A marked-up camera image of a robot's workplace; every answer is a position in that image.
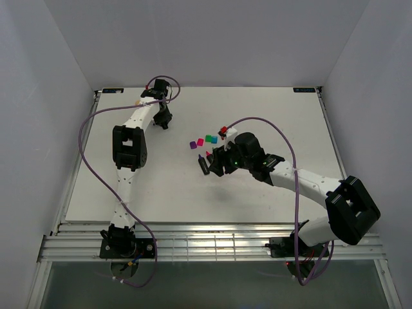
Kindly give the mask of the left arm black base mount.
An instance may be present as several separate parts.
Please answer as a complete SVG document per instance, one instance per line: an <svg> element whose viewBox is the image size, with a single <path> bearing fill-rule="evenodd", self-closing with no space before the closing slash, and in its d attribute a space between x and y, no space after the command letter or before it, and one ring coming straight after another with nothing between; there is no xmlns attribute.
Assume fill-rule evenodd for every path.
<svg viewBox="0 0 412 309"><path fill-rule="evenodd" d="M99 257L102 259L144 259L156 257L155 244L152 238L137 238L133 227L119 228L110 225L101 230L102 243Z"/></svg>

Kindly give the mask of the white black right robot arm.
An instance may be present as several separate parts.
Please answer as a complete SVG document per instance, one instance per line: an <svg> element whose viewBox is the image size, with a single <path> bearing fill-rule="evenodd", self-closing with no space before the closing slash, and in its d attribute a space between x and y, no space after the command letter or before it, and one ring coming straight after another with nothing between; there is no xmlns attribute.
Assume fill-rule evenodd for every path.
<svg viewBox="0 0 412 309"><path fill-rule="evenodd" d="M326 209L325 217L298 225L290 246L299 256L329 241L356 245L380 218L378 207L357 177L339 180L297 170L283 157L266 153L249 132L231 133L223 146L212 151L211 172L222 177L238 169L247 170L259 182L290 190Z"/></svg>

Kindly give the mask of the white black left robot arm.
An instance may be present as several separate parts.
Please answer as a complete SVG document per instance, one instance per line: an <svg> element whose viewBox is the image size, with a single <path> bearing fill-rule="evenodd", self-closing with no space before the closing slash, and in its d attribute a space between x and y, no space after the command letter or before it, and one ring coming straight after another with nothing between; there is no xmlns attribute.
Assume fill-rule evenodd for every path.
<svg viewBox="0 0 412 309"><path fill-rule="evenodd" d="M101 232L104 240L122 257L136 251L134 236L135 219L127 211L132 197L133 183L139 169L147 162L145 132L150 124L167 129L173 115L167 103L172 98L171 84L161 75L151 80L140 95L139 106L129 119L112 131L112 157L117 172L116 195L120 197L107 231Z"/></svg>

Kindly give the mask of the purple cap black highlighter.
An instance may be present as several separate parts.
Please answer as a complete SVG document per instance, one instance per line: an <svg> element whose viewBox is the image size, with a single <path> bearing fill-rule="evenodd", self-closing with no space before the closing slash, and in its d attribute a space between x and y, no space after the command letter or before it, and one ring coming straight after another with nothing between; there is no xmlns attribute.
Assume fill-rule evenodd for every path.
<svg viewBox="0 0 412 309"><path fill-rule="evenodd" d="M201 170L202 170L202 173L204 174L204 175L208 175L208 174L210 174L210 171L209 171L209 166L207 165L207 163L206 163L206 159L202 156L202 155L198 155L198 164L199 164L199 166L200 166L200 168L201 168Z"/></svg>

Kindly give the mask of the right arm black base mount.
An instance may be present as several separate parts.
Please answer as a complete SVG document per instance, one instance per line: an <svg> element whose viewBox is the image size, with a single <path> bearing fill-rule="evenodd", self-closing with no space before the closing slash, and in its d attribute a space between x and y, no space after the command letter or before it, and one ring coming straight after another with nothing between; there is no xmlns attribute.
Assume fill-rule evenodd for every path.
<svg viewBox="0 0 412 309"><path fill-rule="evenodd" d="M269 239L265 247L269 249L272 258L291 258L295 255L294 238L287 237L272 237ZM298 239L298 256L304 258L319 257L324 249L324 244L318 244L312 247L305 245Z"/></svg>

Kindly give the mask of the pink cap black highlighter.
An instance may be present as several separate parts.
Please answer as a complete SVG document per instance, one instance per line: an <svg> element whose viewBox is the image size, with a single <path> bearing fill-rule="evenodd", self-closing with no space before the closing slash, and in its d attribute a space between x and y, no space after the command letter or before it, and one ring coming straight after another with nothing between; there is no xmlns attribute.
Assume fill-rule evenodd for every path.
<svg viewBox="0 0 412 309"><path fill-rule="evenodd" d="M213 161L213 157L212 157L212 154L210 153L210 152L206 152L206 159L207 159L207 161L211 164L212 163L212 161Z"/></svg>

